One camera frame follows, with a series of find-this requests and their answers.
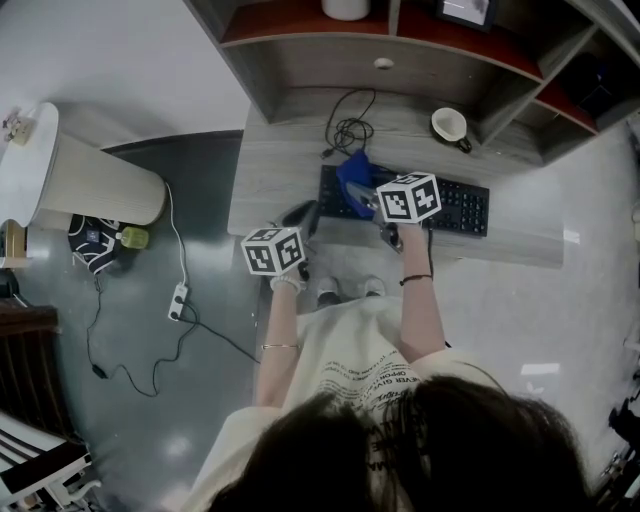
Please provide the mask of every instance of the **black and white cube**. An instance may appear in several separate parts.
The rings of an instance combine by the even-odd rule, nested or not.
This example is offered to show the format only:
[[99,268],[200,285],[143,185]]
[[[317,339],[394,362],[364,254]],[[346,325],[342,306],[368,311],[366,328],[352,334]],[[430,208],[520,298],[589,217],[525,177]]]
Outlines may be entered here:
[[417,224],[442,210],[433,174],[406,174],[377,189],[385,222]]
[[298,228],[256,229],[240,245],[249,272],[257,276],[281,276],[305,260]]

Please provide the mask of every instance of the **green object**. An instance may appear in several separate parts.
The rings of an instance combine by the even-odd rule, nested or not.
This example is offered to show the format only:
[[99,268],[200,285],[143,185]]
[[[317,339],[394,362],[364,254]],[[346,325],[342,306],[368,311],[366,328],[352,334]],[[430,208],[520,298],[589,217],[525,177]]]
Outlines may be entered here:
[[145,249],[149,244],[149,232],[129,226],[122,230],[120,241],[127,249]]

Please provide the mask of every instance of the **bracelet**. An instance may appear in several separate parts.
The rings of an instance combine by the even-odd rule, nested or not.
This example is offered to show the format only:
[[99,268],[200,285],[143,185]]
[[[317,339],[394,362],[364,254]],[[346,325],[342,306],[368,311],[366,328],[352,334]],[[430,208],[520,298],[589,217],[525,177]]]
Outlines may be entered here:
[[304,285],[298,281],[297,279],[294,279],[293,277],[289,277],[289,276],[278,276],[278,277],[274,277],[271,280],[271,289],[273,291],[276,291],[276,284],[278,283],[288,283],[291,286],[293,286],[296,289],[296,295],[299,295],[300,292],[302,290],[304,290]]
[[402,281],[400,281],[400,286],[404,286],[409,281],[419,281],[420,279],[433,279],[429,274],[420,274],[415,276],[405,277]]
[[262,350],[268,348],[300,348],[300,345],[262,345]]

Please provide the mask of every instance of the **black keyboard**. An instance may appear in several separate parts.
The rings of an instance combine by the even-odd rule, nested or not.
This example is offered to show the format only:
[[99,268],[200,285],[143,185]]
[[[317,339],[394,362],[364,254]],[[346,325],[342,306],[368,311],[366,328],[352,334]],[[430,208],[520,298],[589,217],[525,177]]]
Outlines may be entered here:
[[442,210],[433,217],[436,229],[487,236],[489,189],[436,177]]
[[[362,219],[345,200],[336,166],[323,165],[320,178],[320,215],[341,219]],[[374,187],[395,179],[389,172],[374,175]],[[471,236],[487,236],[489,189],[436,177],[442,210],[433,219],[435,229]]]

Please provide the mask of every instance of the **white sneaker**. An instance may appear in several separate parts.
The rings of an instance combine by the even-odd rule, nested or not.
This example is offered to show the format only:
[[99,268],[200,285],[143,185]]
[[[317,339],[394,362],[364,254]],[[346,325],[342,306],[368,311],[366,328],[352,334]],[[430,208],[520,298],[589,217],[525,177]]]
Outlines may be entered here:
[[373,295],[378,295],[379,297],[384,297],[387,294],[387,289],[382,282],[382,279],[371,276],[368,277],[362,287],[362,296],[363,297],[371,297]]
[[316,296],[320,297],[320,295],[324,295],[325,293],[335,293],[339,295],[338,281],[335,277],[323,277],[320,279]]

